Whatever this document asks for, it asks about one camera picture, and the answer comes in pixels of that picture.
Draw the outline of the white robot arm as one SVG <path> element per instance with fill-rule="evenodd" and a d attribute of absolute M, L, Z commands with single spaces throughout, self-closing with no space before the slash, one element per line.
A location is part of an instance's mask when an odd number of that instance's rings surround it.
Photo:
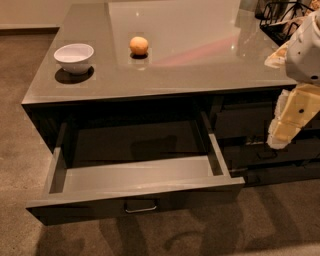
<path fill-rule="evenodd" d="M 267 144 L 283 149 L 320 111 L 320 13 L 311 12 L 290 40 L 267 57 L 265 65 L 284 67 L 297 82 L 278 97 Z"/>

